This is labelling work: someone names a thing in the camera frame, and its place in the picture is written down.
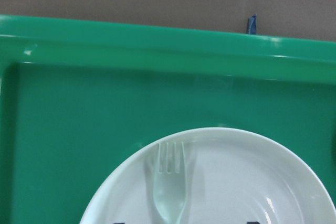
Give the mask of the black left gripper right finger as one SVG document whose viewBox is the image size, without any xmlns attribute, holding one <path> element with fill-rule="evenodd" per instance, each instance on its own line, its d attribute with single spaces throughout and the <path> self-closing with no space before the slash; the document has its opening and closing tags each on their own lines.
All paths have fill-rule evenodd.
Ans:
<svg viewBox="0 0 336 224">
<path fill-rule="evenodd" d="M 247 221 L 246 223 L 247 224 L 260 224 L 259 221 Z"/>
</svg>

